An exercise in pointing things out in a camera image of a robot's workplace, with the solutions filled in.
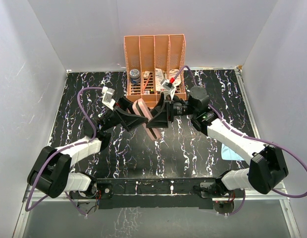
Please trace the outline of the pink glasses case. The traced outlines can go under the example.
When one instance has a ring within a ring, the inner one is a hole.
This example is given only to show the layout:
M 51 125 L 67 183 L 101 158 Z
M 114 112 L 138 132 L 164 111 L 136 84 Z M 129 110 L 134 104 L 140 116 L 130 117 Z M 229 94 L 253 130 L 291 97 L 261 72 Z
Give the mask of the pink glasses case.
M 133 111 L 136 115 L 146 117 L 148 120 L 151 120 L 153 116 L 151 115 L 150 110 L 148 109 L 147 104 L 143 99 L 138 99 L 133 103 Z M 146 133 L 152 141 L 161 139 L 161 133 L 156 128 L 147 128 L 147 122 L 142 124 Z

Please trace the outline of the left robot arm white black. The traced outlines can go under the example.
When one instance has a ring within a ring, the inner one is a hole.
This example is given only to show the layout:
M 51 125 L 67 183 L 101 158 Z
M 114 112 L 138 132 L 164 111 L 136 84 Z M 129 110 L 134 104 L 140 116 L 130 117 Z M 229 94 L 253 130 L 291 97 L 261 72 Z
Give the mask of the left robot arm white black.
M 51 198 L 71 191 L 79 191 L 87 198 L 95 196 L 95 179 L 85 172 L 71 173 L 71 167 L 109 145 L 111 134 L 108 129 L 120 124 L 126 131 L 131 131 L 145 125 L 151 116 L 142 99 L 131 102 L 125 97 L 120 98 L 114 102 L 114 108 L 100 118 L 84 122 L 82 139 L 67 146 L 44 147 L 28 175 L 27 183 Z

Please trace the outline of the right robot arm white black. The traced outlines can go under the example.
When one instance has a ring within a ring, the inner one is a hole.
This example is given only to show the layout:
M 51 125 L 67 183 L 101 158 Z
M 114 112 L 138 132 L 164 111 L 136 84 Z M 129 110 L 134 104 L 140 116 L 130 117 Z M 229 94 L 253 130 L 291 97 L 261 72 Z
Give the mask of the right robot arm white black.
M 268 194 L 289 174 L 282 150 L 256 138 L 249 139 L 229 126 L 210 106 L 203 87 L 192 87 L 186 101 L 163 92 L 151 115 L 147 128 L 167 128 L 175 116 L 191 115 L 191 124 L 197 131 L 226 145 L 249 165 L 247 169 L 221 174 L 206 188 L 209 193 L 226 197 L 235 189 L 253 188 Z

